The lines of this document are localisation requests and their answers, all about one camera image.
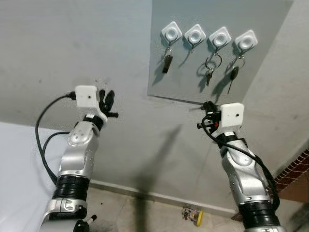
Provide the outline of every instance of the gray panel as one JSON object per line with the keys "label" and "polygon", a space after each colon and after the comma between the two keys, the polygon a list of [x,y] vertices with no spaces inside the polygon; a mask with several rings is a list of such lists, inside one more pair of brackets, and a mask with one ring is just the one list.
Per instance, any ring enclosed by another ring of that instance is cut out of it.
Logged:
{"label": "gray panel", "polygon": [[[190,102],[242,101],[290,6],[290,2],[283,0],[153,0],[148,95]],[[183,34],[199,23],[207,40],[188,56],[190,44],[184,37],[179,39],[172,46],[174,58],[170,69],[167,74],[162,74],[167,43],[160,32],[171,21],[177,22]],[[214,52],[208,37],[222,26],[228,28],[232,42],[220,50],[222,65],[206,86],[207,69],[203,63]],[[246,53],[246,65],[239,71],[227,95],[231,72],[227,67],[239,54],[233,41],[249,29],[254,30],[259,44]]]}

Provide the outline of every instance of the baseboard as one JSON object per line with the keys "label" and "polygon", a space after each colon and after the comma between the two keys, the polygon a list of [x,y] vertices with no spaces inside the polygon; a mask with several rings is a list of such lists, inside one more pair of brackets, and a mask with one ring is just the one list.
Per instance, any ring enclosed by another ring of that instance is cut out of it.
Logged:
{"label": "baseboard", "polygon": [[97,188],[97,189],[103,189],[115,193],[120,193],[132,197],[138,197],[138,198],[143,198],[146,200],[150,201],[156,201],[156,202],[161,202],[161,203],[166,203],[166,204],[171,204],[179,207],[189,207],[192,209],[196,210],[203,210],[206,213],[210,214],[216,214],[220,215],[223,217],[232,217],[236,211],[231,210],[231,209],[226,209],[226,208],[221,208],[213,205],[208,205],[208,204],[203,204],[203,203],[198,203],[198,202],[193,202],[193,201],[188,201],[185,199],[181,198],[176,198],[176,197],[170,197],[154,192],[141,192],[136,188],[130,188],[130,187],[125,187],[121,185],[116,185],[116,184],[111,184],[111,183],[106,183],[102,181],[97,181],[97,180],[91,180],[90,186]]}

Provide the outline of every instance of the tiled floor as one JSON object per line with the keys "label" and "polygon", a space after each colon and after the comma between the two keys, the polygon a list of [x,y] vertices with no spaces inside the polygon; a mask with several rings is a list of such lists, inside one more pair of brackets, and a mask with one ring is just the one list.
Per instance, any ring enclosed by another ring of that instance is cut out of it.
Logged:
{"label": "tiled floor", "polygon": [[[88,217],[97,215],[91,232],[243,232],[242,223],[229,218],[204,213],[202,225],[182,219],[181,208],[159,202],[138,200],[133,197],[96,188],[88,190]],[[299,227],[295,217],[302,203],[281,200],[276,212],[287,231]]]}

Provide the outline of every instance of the yellow object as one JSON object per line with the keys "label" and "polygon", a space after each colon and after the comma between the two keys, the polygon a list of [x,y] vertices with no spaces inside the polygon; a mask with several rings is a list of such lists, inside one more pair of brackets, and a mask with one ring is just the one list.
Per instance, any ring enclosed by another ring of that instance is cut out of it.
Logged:
{"label": "yellow object", "polygon": [[201,210],[198,214],[198,218],[197,218],[197,226],[200,226],[202,224],[202,219],[203,219],[203,214],[204,212]]}

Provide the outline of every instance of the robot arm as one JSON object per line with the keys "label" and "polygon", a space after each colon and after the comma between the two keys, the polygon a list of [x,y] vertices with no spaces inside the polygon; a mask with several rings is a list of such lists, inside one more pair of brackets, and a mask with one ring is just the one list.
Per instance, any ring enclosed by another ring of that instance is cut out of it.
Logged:
{"label": "robot arm", "polygon": [[89,232],[87,215],[87,190],[92,176],[94,156],[98,149],[100,130],[111,113],[114,92],[98,92],[95,86],[77,86],[78,109],[83,116],[69,133],[68,145],[61,159],[56,189],[43,215],[40,232]]}
{"label": "robot arm", "polygon": [[256,161],[263,165],[262,161],[248,149],[245,140],[236,135],[242,125],[244,106],[240,103],[225,104],[218,110],[209,101],[201,109],[205,110],[206,116],[202,123],[197,124],[197,128],[203,128],[220,148],[222,166],[243,217],[245,232],[286,232],[275,215],[280,201],[275,198],[271,203],[265,183],[257,170]]}

